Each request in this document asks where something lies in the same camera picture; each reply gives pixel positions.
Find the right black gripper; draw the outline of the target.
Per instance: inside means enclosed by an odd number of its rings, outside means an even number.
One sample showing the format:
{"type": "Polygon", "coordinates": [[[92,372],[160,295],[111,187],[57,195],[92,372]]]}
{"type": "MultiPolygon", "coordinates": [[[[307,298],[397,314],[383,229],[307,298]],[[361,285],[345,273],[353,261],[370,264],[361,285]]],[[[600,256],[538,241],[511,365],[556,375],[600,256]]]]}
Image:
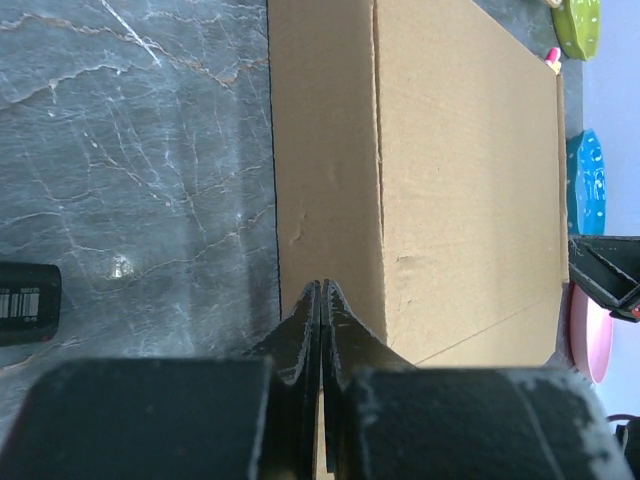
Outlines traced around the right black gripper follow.
{"type": "Polygon", "coordinates": [[[600,307],[639,322],[639,237],[569,236],[569,275],[600,307]]]}

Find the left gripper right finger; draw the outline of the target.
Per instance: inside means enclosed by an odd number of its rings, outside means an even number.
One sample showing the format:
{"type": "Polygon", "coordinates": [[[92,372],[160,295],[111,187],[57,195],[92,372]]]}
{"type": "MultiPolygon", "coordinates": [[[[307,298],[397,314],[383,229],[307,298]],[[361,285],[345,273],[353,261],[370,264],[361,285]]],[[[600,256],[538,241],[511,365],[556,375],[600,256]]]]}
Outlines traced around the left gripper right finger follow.
{"type": "Polygon", "coordinates": [[[339,479],[629,479],[588,384],[550,368],[418,368],[322,288],[326,464],[339,479]]]}

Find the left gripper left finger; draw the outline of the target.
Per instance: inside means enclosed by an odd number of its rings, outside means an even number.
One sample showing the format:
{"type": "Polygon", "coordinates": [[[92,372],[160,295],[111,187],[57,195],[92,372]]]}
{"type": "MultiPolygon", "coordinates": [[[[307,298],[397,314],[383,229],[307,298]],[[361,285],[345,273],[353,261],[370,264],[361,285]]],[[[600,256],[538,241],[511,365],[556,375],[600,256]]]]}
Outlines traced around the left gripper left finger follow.
{"type": "Polygon", "coordinates": [[[231,358],[81,359],[32,386],[5,479],[311,479],[321,286],[231,358]]]}

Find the brown cardboard box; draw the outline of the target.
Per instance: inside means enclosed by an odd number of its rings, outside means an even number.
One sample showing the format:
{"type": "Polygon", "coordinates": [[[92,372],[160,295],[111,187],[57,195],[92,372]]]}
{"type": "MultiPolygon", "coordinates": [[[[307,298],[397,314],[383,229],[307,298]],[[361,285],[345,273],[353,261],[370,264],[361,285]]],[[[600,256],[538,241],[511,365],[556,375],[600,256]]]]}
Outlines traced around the brown cardboard box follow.
{"type": "Polygon", "coordinates": [[[542,366],[568,278],[558,76],[473,1],[267,22],[282,308],[329,279],[420,372],[542,366]]]}

